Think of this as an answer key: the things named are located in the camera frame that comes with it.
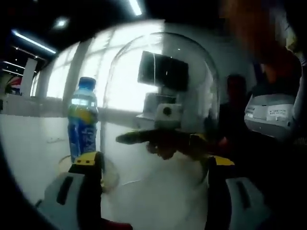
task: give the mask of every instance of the white table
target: white table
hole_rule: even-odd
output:
[[[164,161],[149,154],[145,144],[116,143],[115,137],[127,131],[106,124],[102,151],[114,163],[119,185],[102,195],[102,217],[128,222],[136,230],[203,230],[207,185],[199,185],[200,165],[183,156]],[[35,204],[59,174],[59,161],[70,153],[67,119],[0,115],[0,138],[17,184]]]

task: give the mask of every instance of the person's hand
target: person's hand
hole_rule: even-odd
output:
[[[148,152],[157,154],[164,160],[172,158],[176,151],[190,155],[189,134],[176,131],[153,132],[148,140]]]

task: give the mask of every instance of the fluorescent light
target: fluorescent light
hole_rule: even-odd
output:
[[[135,15],[136,15],[136,16],[141,15],[141,14],[142,14],[142,11],[141,11],[141,9],[140,9],[140,7],[139,7],[138,2],[137,2],[136,0],[129,0],[129,2],[130,2],[130,5],[131,5],[131,7],[132,7],[132,9],[133,9],[133,11],[134,11],[134,13],[135,13]]]
[[[63,27],[63,26],[65,26],[65,24],[66,24],[66,20],[59,20],[59,21],[57,22],[57,26],[58,26],[58,27]]]
[[[64,27],[67,26],[68,22],[69,20],[67,18],[60,17],[57,19],[54,27],[57,29],[63,29]]]
[[[31,40],[30,38],[27,38],[27,37],[23,36],[22,34],[18,33],[16,30],[13,30],[12,32],[13,32],[13,34],[14,34],[15,36],[17,36],[17,37],[19,37],[19,38],[22,38],[22,39],[24,39],[24,40],[26,40],[26,41],[28,41],[28,42],[30,42],[30,43],[32,43],[32,44],[38,46],[38,47],[41,47],[41,48],[43,48],[43,49],[49,51],[50,53],[53,53],[53,54],[56,53],[56,51],[54,51],[54,50],[52,50],[52,49],[49,49],[48,47],[43,46],[42,44],[39,44],[38,42],[33,41],[33,40]]]
[[[22,74],[20,74],[20,73],[15,73],[15,72],[13,72],[13,71],[9,71],[9,70],[6,70],[6,69],[2,69],[2,71],[9,72],[9,73],[13,73],[13,74],[17,74],[17,75],[22,76]]]
[[[16,65],[16,64],[13,64],[13,63],[10,63],[10,62],[8,62],[8,61],[4,61],[4,63],[24,69],[24,67],[19,66],[19,65]]]

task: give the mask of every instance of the black screen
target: black screen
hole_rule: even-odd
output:
[[[183,61],[143,51],[138,82],[186,91],[189,79],[188,69],[188,64]]]

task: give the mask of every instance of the water bottle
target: water bottle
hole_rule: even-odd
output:
[[[96,80],[81,77],[68,108],[68,136],[71,162],[83,153],[96,151],[97,98],[93,92]]]

